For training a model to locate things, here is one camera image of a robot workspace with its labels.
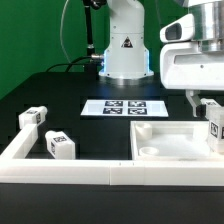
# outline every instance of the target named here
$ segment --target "green wall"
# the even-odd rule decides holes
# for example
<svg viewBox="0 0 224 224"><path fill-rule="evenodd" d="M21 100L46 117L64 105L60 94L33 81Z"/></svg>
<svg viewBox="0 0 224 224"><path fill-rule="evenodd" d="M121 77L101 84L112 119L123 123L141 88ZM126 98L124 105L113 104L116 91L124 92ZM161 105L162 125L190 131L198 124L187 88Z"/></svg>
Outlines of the green wall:
<svg viewBox="0 0 224 224"><path fill-rule="evenodd" d="M145 45L152 53L152 70L159 71L160 24L154 0L140 0L146 9ZM172 0L158 0L161 26L181 17L185 10ZM59 39L65 0L1 0L0 99L21 82L49 66L66 62ZM108 45L108 8L93 11L97 52ZM70 0L65 18L64 42L72 59L85 55L85 20L81 0Z"/></svg>

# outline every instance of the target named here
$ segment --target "black tabletop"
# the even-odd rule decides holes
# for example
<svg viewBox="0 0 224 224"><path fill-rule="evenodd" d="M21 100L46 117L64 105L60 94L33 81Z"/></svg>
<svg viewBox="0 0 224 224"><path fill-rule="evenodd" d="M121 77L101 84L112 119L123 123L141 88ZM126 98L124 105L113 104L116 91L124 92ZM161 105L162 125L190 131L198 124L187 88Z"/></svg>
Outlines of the black tabletop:
<svg viewBox="0 0 224 224"><path fill-rule="evenodd" d="M221 92L202 97L224 103ZM81 117L87 99L163 100L169 117ZM78 159L130 160L130 121L192 121L183 90L155 80L142 86L100 83L93 74L38 73L0 100L0 150L19 132L18 115L48 108L47 121L27 158L52 159L44 134L64 131ZM0 184L1 223L223 223L223 187Z"/></svg>

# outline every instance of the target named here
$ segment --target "white container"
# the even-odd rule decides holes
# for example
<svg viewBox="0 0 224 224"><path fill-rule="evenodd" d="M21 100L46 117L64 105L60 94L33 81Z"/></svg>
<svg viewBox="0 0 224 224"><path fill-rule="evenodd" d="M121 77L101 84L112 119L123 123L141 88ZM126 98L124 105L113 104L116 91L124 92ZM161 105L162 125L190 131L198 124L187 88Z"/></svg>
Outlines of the white container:
<svg viewBox="0 0 224 224"><path fill-rule="evenodd" d="M19 115L19 127L23 129L27 124L37 124L41 125L46 120L47 108L41 107L31 107L24 113Z"/></svg>
<svg viewBox="0 0 224 224"><path fill-rule="evenodd" d="M203 161L219 155L207 144L209 122L132 121L133 160Z"/></svg>
<svg viewBox="0 0 224 224"><path fill-rule="evenodd" d="M47 150L55 159L75 159L75 143L64 132L49 131L45 138Z"/></svg>

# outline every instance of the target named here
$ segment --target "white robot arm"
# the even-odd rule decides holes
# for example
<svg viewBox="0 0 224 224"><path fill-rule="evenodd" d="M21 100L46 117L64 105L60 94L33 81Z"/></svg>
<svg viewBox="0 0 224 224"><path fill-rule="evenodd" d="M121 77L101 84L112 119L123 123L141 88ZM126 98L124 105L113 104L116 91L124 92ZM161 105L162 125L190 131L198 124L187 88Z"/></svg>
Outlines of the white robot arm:
<svg viewBox="0 0 224 224"><path fill-rule="evenodd" d="M102 81L134 85L149 79L149 51L144 46L144 8L137 0L107 0L110 45L105 50Z"/></svg>
<svg viewBox="0 0 224 224"><path fill-rule="evenodd" d="M164 27L160 73L168 89L185 89L197 115L200 90L224 90L224 1L175 0L189 14Z"/></svg>

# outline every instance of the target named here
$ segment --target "white paper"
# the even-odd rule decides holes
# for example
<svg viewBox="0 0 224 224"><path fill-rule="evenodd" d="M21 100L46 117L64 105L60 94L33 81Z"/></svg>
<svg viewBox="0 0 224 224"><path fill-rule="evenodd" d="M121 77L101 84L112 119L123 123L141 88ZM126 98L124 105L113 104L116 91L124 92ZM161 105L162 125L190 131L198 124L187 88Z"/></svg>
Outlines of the white paper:
<svg viewBox="0 0 224 224"><path fill-rule="evenodd" d="M168 117L164 101L87 100L82 116Z"/></svg>

